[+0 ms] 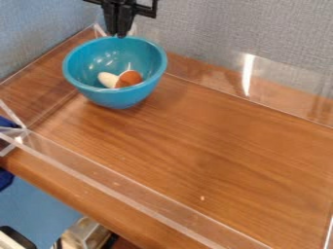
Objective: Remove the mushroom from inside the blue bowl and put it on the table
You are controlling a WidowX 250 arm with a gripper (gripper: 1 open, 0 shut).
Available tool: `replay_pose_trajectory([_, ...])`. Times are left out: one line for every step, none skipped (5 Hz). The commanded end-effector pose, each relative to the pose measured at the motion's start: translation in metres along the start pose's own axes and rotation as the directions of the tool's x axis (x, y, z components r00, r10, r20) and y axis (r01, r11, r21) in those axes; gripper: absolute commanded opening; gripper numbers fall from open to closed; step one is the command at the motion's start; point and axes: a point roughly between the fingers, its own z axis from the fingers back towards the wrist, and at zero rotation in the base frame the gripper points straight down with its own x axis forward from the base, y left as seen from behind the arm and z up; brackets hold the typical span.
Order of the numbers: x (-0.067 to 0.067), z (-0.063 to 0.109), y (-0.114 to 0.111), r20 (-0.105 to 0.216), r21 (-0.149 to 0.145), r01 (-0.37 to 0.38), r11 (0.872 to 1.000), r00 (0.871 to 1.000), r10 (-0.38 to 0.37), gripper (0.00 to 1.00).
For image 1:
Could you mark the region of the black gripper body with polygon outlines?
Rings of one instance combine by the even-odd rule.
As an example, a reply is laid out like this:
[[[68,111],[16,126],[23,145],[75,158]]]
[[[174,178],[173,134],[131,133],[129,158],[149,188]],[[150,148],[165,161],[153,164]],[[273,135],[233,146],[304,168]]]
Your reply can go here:
[[[100,5],[108,15],[115,15],[123,9],[129,9],[133,15],[155,18],[158,14],[158,1],[151,0],[151,5],[139,4],[137,0],[83,0],[84,2]]]

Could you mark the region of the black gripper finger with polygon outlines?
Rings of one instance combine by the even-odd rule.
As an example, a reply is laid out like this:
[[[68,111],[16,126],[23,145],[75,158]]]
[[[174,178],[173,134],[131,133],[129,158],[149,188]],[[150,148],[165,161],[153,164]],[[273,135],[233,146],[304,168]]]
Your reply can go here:
[[[117,3],[104,3],[103,12],[107,31],[113,36],[115,36],[118,34],[119,5]]]
[[[134,21],[134,9],[131,5],[119,6],[118,36],[125,38]]]

